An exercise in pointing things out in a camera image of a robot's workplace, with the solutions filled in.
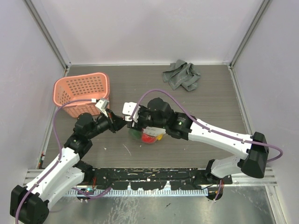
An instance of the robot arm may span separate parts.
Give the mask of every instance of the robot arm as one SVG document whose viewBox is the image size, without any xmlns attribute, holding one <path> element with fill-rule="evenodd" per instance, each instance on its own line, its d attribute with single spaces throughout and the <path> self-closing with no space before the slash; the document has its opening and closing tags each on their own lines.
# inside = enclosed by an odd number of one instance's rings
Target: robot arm
<svg viewBox="0 0 299 224">
<path fill-rule="evenodd" d="M 265 143 L 265 137 L 260 133 L 255 133 L 253 136 L 233 133 L 197 119 L 198 122 L 209 127 L 209 129 L 204 129 L 194 123 L 186 114 L 174 112 L 169 104 L 160 98 L 149 101 L 147 107 L 138 106 L 138 110 L 134 114 L 133 110 L 136 103 L 125 103 L 122 112 L 125 116 L 124 119 L 114 115 L 111 110 L 107 109 L 107 104 L 108 101 L 104 99 L 96 104 L 102 112 L 96 120 L 88 113 L 81 114 L 78 117 L 73 129 L 74 133 L 64 144 L 62 157 L 58 165 L 34 188 L 22 205 L 19 215 L 20 221 L 25 224 L 43 223 L 53 205 L 69 189 L 80 183 L 89 183 L 95 173 L 92 166 L 82 162 L 81 159 L 92 147 L 91 139 L 106 130 L 115 133 L 125 125 L 139 131 L 148 126 L 163 128 L 173 138 L 201 141 L 232 153 L 234 156 L 229 158 L 209 161 L 204 175 L 202 174 L 201 177 L 204 177 L 205 181 L 208 180 L 210 183 L 219 183 L 223 177 L 240 172 L 252 177 L 263 178 L 269 153 L 267 148 L 230 140 L 209 130 L 213 129 L 232 136 L 238 136 L 244 140 Z M 20 201 L 28 192 L 28 189 L 34 186 L 38 179 L 41 179 L 57 160 L 58 157 L 27 186 L 17 185 L 13 189 L 10 205 L 10 214 L 12 216 L 15 217 Z M 190 169 L 190 172 L 198 173 L 199 171 Z M 197 179 L 195 174 L 192 180 L 184 177 L 183 182 L 186 184 L 186 181 L 189 181 L 194 186 L 200 185 L 202 179 Z M 178 177 L 176 182 L 181 182 L 181 180 L 182 178 Z"/>
<path fill-rule="evenodd" d="M 255 133 L 253 136 L 240 134 L 221 129 L 207 124 L 200 119 L 199 123 L 206 126 L 207 129 L 193 122 L 186 114 L 174 112 L 168 103 L 160 98 L 155 98 L 148 103 L 148 107 L 138 106 L 133 114 L 136 103 L 125 103 L 123 114 L 128 121 L 128 127 L 136 130 L 142 130 L 147 126 L 164 128 L 166 133 L 176 139 L 185 139 L 191 141 L 200 141 L 215 147 L 224 149 L 234 156 L 222 160 L 210 160 L 206 168 L 206 177 L 212 183 L 218 183 L 219 180 L 227 175 L 245 173 L 255 178 L 263 178 L 269 149 L 263 146 L 257 146 L 246 143 L 246 140 L 266 143 L 265 136 L 261 133 Z M 211 130 L 235 136 L 243 139 L 237 141 L 221 136 Z"/>
<path fill-rule="evenodd" d="M 90 182 L 94 176 L 93 167 L 81 161 L 92 147 L 91 138 L 110 130 L 115 133 L 127 122 L 106 109 L 107 100 L 101 99 L 97 106 L 102 113 L 96 120 L 91 114 L 81 114 L 74 127 L 74 133 L 62 148 L 61 159 L 57 166 L 32 190 L 22 205 L 19 220 L 25 224 L 41 224 L 47 218 L 53 205 L 72 187 Z M 33 181 L 25 187 L 17 185 L 11 193 L 10 214 L 15 217 L 21 199 L 45 173 L 57 162 L 58 156 Z"/>
</svg>

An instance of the wooden floor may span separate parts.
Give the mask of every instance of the wooden floor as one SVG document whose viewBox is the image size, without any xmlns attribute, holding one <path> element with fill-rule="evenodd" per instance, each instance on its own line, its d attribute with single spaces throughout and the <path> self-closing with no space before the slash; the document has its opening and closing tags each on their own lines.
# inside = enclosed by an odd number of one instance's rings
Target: wooden floor
<svg viewBox="0 0 299 224">
<path fill-rule="evenodd" d="M 162 72 L 168 66 L 72 66 L 69 76 L 104 72 L 110 78 L 110 109 L 122 115 L 124 102 L 137 102 L 140 96 L 150 89 L 163 89 L 172 94 L 192 115 L 203 121 L 245 133 L 236 94 L 227 66 L 196 66 L 201 72 L 199 86 L 192 92 L 183 87 L 172 90 L 162 81 Z M 143 105 L 155 97 L 170 103 L 175 111 L 179 108 L 162 93 L 147 96 Z M 56 120 L 57 132 L 62 144 L 72 134 L 76 120 L 64 111 Z M 52 133 L 43 167 L 46 167 L 58 153 L 57 143 Z M 147 145 L 131 139 L 127 128 L 113 134 L 109 131 L 93 139 L 93 147 L 82 159 L 95 167 L 199 167 L 205 168 L 211 159 L 222 159 L 230 153 L 213 146 L 166 136 L 161 141 Z"/>
</svg>

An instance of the gray cloth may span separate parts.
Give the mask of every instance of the gray cloth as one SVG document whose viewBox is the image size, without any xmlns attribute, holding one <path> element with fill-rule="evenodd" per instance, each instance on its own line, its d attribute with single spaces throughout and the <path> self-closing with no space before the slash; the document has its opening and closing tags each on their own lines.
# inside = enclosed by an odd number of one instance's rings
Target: gray cloth
<svg viewBox="0 0 299 224">
<path fill-rule="evenodd" d="M 173 90 L 182 85 L 187 91 L 195 90 L 198 86 L 196 81 L 200 78 L 200 73 L 195 70 L 194 64 L 177 60 L 171 63 L 170 68 L 163 72 L 163 81 L 169 82 Z"/>
</svg>

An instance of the wire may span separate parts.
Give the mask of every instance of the wire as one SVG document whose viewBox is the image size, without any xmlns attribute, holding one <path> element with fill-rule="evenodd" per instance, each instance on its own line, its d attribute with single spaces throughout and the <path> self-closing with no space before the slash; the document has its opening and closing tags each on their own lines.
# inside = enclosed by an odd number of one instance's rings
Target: wire
<svg viewBox="0 0 299 224">
<path fill-rule="evenodd" d="M 101 192 L 99 195 L 97 195 L 98 198 L 100 197 L 103 197 L 104 195 L 106 195 L 107 193 L 109 193 L 109 191 L 111 190 L 111 187 L 110 188 L 107 188 L 106 190 L 104 190 L 103 192 Z M 94 198 L 95 196 L 90 196 L 88 195 L 88 197 L 90 198 L 89 200 L 91 200 L 92 198 Z M 56 210 L 56 211 L 50 211 L 51 213 L 57 213 L 57 212 L 61 212 L 63 211 L 65 208 L 67 208 L 68 206 L 70 206 L 71 204 L 73 203 L 77 203 L 79 202 L 78 200 L 72 202 L 72 203 L 68 203 L 66 206 L 64 206 L 62 209 L 59 209 L 59 210 Z"/>
<path fill-rule="evenodd" d="M 72 189 L 73 189 L 73 190 L 76 190 L 76 191 L 79 192 L 80 194 L 83 194 L 84 196 L 90 198 L 90 200 L 94 200 L 94 199 L 101 198 L 101 197 L 103 197 L 104 195 L 108 194 L 109 191 L 112 189 L 112 187 L 107 188 L 106 190 L 104 190 L 102 193 L 100 193 L 100 194 L 97 195 L 97 196 L 90 196 L 90 195 L 84 193 L 83 191 L 79 190 L 78 188 L 72 188 Z"/>
<path fill-rule="evenodd" d="M 205 188 L 202 188 L 201 190 L 204 190 L 204 189 L 207 189 L 207 188 L 209 188 L 209 187 L 211 187 L 211 186 L 213 186 L 214 184 L 211 184 L 211 185 L 209 185 L 209 186 L 207 186 L 207 187 L 205 187 Z"/>
<path fill-rule="evenodd" d="M 171 98 L 178 106 L 179 106 L 179 108 L 181 108 L 181 110 L 188 116 L 188 118 L 190 118 L 193 122 L 195 122 L 197 125 L 199 125 L 200 127 L 202 127 L 203 129 L 206 129 L 206 130 L 209 130 L 210 132 L 213 132 L 213 133 L 216 133 L 216 134 L 219 134 L 219 135 L 221 135 L 221 136 L 224 136 L 224 137 L 227 137 L 227 138 L 229 138 L 229 139 L 233 139 L 233 140 L 237 140 L 237 141 L 240 141 L 240 142 L 246 142 L 246 143 L 249 143 L 249 144 L 254 144 L 254 145 L 259 145 L 259 146 L 264 146 L 264 147 L 269 147 L 269 148 L 273 148 L 273 149 L 275 149 L 275 150 L 277 150 L 277 151 L 279 151 L 279 155 L 278 156 L 276 156 L 276 157 L 274 157 L 274 158 L 272 158 L 272 159 L 269 159 L 267 162 L 272 162 L 272 161 L 275 161 L 275 160 L 277 160 L 277 159 L 279 159 L 282 155 L 283 155 L 283 150 L 282 149 L 280 149 L 279 147 L 277 147 L 277 146 L 274 146 L 274 145 L 271 145 L 271 144 L 267 144 L 267 143 L 262 143 L 262 142 L 257 142 L 257 141 L 250 141 L 250 140 L 243 140 L 243 139 L 240 139 L 240 138 L 237 138 L 237 137 L 235 137 L 235 136 L 231 136 L 231 135 L 229 135 L 229 134 L 225 134 L 225 133 L 222 133 L 222 132 L 219 132 L 219 131 L 216 131 L 216 130 L 210 130 L 210 128 L 209 127 L 207 127 L 206 125 L 203 125 L 203 124 L 201 124 L 201 123 L 199 123 L 196 119 L 194 119 L 191 115 L 190 115 L 190 113 L 172 96 L 172 95 L 170 95 L 168 92 L 166 92 L 166 91 L 164 91 L 164 90 L 160 90 L 160 89 L 153 89 L 153 90 L 149 90 L 149 91 L 147 91 L 145 94 L 143 94 L 142 96 L 141 96 L 141 98 L 139 99 L 139 101 L 138 101 L 138 103 L 136 104 L 136 107 L 134 108 L 134 110 L 133 110 L 133 113 L 132 113 L 132 115 L 131 115 L 131 119 L 133 118 L 133 115 L 135 114 L 135 112 L 136 112 L 136 110 L 137 110 L 137 108 L 138 108 L 138 106 L 139 106 L 139 104 L 141 103 L 141 101 L 143 100 L 143 98 L 145 97 L 145 96 L 147 96 L 149 93 L 151 93 L 151 92 L 155 92 L 155 91 L 157 91 L 157 92 L 161 92 L 161 93 L 164 93 L 165 95 L 167 95 L 169 98 Z"/>
<path fill-rule="evenodd" d="M 214 198 L 214 202 L 216 202 L 217 198 L 218 198 L 218 195 L 220 194 L 220 190 L 221 190 L 221 186 L 222 186 L 222 179 L 220 179 L 220 182 L 219 182 L 219 188 L 218 188 L 218 191 L 217 191 L 217 194 Z"/>
<path fill-rule="evenodd" d="M 222 180 L 222 189 L 221 189 L 221 193 L 223 192 L 224 189 L 224 180 Z"/>
<path fill-rule="evenodd" d="M 94 188 L 95 188 L 96 181 L 97 181 L 97 178 L 94 177 L 94 178 L 93 178 L 93 190 L 94 190 Z"/>
<path fill-rule="evenodd" d="M 53 116 L 53 120 L 52 120 L 52 123 L 53 123 L 53 132 L 54 132 L 54 135 L 55 135 L 55 138 L 56 138 L 56 141 L 58 143 L 58 147 L 59 147 L 59 154 L 58 154 L 58 159 L 57 161 L 54 163 L 54 165 L 32 186 L 32 188 L 30 190 L 28 190 L 28 192 L 25 194 L 25 196 L 22 198 L 22 200 L 20 201 L 20 204 L 17 208 L 17 211 L 15 213 L 15 224 L 19 224 L 19 215 L 20 215 L 20 211 L 21 211 L 21 208 L 22 208 L 22 205 L 24 204 L 25 200 L 27 199 L 27 197 L 29 196 L 29 194 L 34 190 L 34 188 L 36 188 L 38 186 L 38 184 L 40 182 L 43 181 L 43 179 L 46 178 L 47 175 L 49 175 L 49 173 L 51 173 L 54 168 L 58 165 L 60 159 L 61 159 L 61 156 L 62 156 L 62 146 L 60 144 L 60 141 L 59 141 L 59 138 L 58 138 L 58 134 L 57 134 L 57 131 L 56 131 L 56 125 L 55 125 L 55 120 L 56 120 L 56 116 L 57 116 L 57 113 L 66 105 L 69 105 L 69 104 L 72 104 L 72 103 L 75 103 L 75 102 L 82 102 L 82 101 L 91 101 L 91 99 L 76 99 L 76 100 L 72 100 L 70 102 L 67 102 L 65 104 L 63 104 L 61 107 L 59 107 L 55 113 L 54 113 L 54 116 Z"/>
</svg>

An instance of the plastic basket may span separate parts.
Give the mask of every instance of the plastic basket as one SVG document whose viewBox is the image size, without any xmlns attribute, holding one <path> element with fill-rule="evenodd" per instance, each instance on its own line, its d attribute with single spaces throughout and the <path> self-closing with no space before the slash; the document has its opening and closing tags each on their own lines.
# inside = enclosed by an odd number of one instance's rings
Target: plastic basket
<svg viewBox="0 0 299 224">
<path fill-rule="evenodd" d="M 76 99 L 106 98 L 109 99 L 110 84 L 109 77 L 101 72 L 64 77 L 54 84 L 53 101 L 56 106 L 61 106 Z M 82 113 L 99 115 L 100 111 L 95 107 L 95 103 L 76 102 L 66 105 L 64 110 L 73 118 L 77 118 Z"/>
</svg>

